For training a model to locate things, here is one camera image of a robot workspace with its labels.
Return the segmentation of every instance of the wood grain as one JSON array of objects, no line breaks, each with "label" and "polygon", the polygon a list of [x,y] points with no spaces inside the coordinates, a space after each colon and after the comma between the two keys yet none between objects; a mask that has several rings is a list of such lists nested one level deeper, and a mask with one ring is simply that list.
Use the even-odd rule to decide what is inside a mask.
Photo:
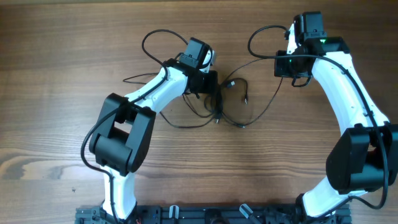
[{"label": "wood grain", "polygon": [[[209,43],[217,51],[214,69],[222,78],[254,59],[246,49],[253,31],[289,26],[296,14],[319,10],[328,35],[348,43],[379,109],[392,122],[398,120],[397,7],[394,1],[312,0],[0,7],[0,223],[71,223],[77,207],[102,201],[103,177],[83,165],[79,147],[107,95],[139,88],[122,83],[123,78],[159,70],[141,50],[142,38],[154,29]],[[286,45],[277,30],[259,34],[253,43],[256,52],[269,55]],[[169,34],[154,35],[146,46],[162,60],[184,50]],[[226,111],[248,121],[263,110],[279,79],[273,76],[273,61],[265,60],[236,77],[249,81],[249,104],[242,104],[238,84],[226,93]],[[205,122],[181,98],[164,113],[175,124]],[[326,157],[339,136],[316,82],[292,88],[284,80],[267,113],[246,129],[221,120],[181,130],[158,117],[147,159],[137,172],[136,196],[146,205],[293,202],[323,178]],[[380,195],[366,197],[377,203]],[[397,199],[392,186],[380,211],[353,202],[354,222],[396,223]]]}]

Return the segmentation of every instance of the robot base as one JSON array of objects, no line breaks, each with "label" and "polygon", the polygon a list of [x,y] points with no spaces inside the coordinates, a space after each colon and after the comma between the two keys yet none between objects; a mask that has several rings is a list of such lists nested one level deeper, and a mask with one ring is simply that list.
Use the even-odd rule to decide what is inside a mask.
[{"label": "robot base", "polygon": [[[295,204],[279,204],[266,207],[251,207],[252,214],[246,218],[241,207],[171,207],[136,206],[134,217],[125,224],[308,224],[299,220]],[[113,217],[100,207],[76,209],[75,224],[110,224]],[[349,205],[338,209],[334,215],[313,224],[351,224]]]}]

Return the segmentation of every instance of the wood surface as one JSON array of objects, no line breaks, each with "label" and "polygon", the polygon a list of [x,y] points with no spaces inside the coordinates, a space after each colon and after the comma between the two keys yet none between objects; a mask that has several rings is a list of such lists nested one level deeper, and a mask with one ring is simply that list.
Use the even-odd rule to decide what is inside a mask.
[{"label": "wood surface", "polygon": [[[321,11],[328,35],[344,37],[367,91],[396,122],[397,8],[397,1],[315,0],[0,7],[0,223],[73,223],[76,208],[104,199],[103,177],[83,165],[80,145],[106,96],[139,88],[123,78],[159,70],[141,50],[142,38],[154,29],[210,44],[221,80],[254,60],[246,44],[255,30],[289,26],[296,14]],[[184,50],[170,34],[156,34],[146,46],[161,60]],[[286,46],[280,30],[253,42],[256,52],[268,55]],[[235,74],[249,82],[249,104],[242,103],[237,84],[225,93],[228,114],[249,121],[264,109],[279,82],[273,64],[263,60]],[[175,129],[158,116],[137,172],[139,204],[293,202],[313,188],[325,176],[326,157],[340,132],[319,84],[293,88],[290,82],[283,81],[269,110],[245,129],[223,120]],[[190,99],[204,112],[200,100]],[[174,124],[205,122],[181,98],[164,113]],[[378,203],[380,196],[379,190],[366,198]],[[397,199],[393,185],[382,210],[351,203],[354,223],[397,223]]]}]

